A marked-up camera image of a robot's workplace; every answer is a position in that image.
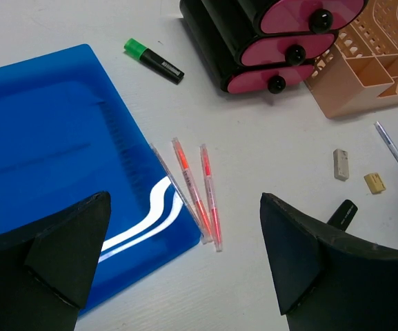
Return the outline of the pink clear highlighter pen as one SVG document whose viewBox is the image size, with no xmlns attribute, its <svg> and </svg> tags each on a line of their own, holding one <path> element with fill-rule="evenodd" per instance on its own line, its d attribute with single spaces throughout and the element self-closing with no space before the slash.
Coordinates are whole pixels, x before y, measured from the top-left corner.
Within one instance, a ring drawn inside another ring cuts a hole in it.
<svg viewBox="0 0 398 331">
<path fill-rule="evenodd" d="M 200 146 L 201 164 L 203 169 L 203 179 L 206 187 L 206 196 L 208 200 L 208 209 L 212 223 L 212 238 L 215 243 L 217 252 L 223 251 L 220 218 L 217 208 L 214 181 L 212 178 L 212 170 L 210 166 L 210 158 L 208 149 L 205 144 Z"/>
</svg>

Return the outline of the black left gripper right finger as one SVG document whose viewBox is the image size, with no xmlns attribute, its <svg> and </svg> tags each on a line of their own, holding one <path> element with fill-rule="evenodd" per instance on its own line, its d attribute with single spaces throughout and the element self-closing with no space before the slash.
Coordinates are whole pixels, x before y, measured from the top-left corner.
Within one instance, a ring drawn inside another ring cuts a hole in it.
<svg viewBox="0 0 398 331">
<path fill-rule="evenodd" d="M 398 330 L 398 250 L 314 219 L 273 194 L 260 222 L 291 330 Z"/>
</svg>

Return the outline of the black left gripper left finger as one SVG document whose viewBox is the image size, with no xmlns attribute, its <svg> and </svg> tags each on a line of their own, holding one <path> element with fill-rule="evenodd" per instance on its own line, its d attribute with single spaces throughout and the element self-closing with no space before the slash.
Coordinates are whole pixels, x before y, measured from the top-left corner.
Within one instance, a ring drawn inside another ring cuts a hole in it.
<svg viewBox="0 0 398 331">
<path fill-rule="evenodd" d="M 0 330 L 74 330 L 110 215 L 103 191 L 0 234 Z"/>
</svg>

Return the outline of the orange cap black highlighter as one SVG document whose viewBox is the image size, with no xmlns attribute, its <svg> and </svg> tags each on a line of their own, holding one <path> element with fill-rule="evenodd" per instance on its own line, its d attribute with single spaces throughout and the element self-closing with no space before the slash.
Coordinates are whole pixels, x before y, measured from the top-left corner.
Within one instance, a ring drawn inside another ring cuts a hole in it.
<svg viewBox="0 0 398 331">
<path fill-rule="evenodd" d="M 346 199 L 329 218 L 327 224 L 336 229 L 346 231 L 357 211 L 358 207 L 351 200 Z"/>
</svg>

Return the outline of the orange clear highlighter pen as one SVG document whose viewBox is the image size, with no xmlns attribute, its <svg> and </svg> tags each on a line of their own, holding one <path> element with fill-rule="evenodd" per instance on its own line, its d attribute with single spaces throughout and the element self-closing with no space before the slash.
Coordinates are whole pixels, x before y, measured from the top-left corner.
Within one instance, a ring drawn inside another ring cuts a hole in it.
<svg viewBox="0 0 398 331">
<path fill-rule="evenodd" d="M 204 237 L 206 243 L 212 242 L 212 231 L 211 231 L 211 227 L 210 227 L 210 221 L 209 221 L 208 215 L 206 213 L 206 210 L 204 208 L 203 200 L 199 194 L 197 185 L 196 185 L 194 177 L 192 175 L 192 171 L 190 169 L 188 160 L 186 158 L 186 155 L 183 151 L 183 148 L 182 148 L 178 138 L 172 139 L 172 146 L 174 148 L 177 160 L 179 162 L 179 166 L 181 168 L 183 177 L 186 181 L 186 186 L 190 193 L 190 197 L 191 197 L 193 205 L 195 207 L 195 211 L 199 218 L 199 224 L 201 226 L 201 229 L 203 230 L 203 232 L 202 232 L 203 237 Z"/>
</svg>

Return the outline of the clear pen with blue ink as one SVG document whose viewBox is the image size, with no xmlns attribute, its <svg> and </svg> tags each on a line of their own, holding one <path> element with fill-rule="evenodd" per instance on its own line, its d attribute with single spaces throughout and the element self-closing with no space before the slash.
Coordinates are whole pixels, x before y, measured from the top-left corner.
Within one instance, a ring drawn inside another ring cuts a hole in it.
<svg viewBox="0 0 398 331">
<path fill-rule="evenodd" d="M 155 148 L 155 146 L 152 143 L 150 144 L 150 148 L 152 149 L 152 151 L 154 152 L 154 154 L 158 158 L 160 164 L 164 168 L 166 174 L 168 175 L 168 178 L 170 179 L 172 185 L 174 186 L 177 194 L 180 196 L 183 204 L 186 206 L 186 208 L 189 211 L 191 217 L 194 219 L 195 223 L 197 224 L 198 228 L 200 229 L 200 232 L 201 232 L 201 243 L 204 244 L 204 245 L 207 244 L 208 240 L 205 237 L 204 230 L 202 228 L 200 220 L 199 220 L 198 216 L 195 214 L 195 212 L 193 211 L 193 209 L 192 209 L 191 205 L 189 204 L 185 194 L 181 191 L 178 183 L 176 182 L 175 178 L 173 177 L 173 175 L 172 175 L 170 169 L 168 168 L 166 162 L 163 160 L 162 156 L 159 154 L 158 150 Z"/>
</svg>

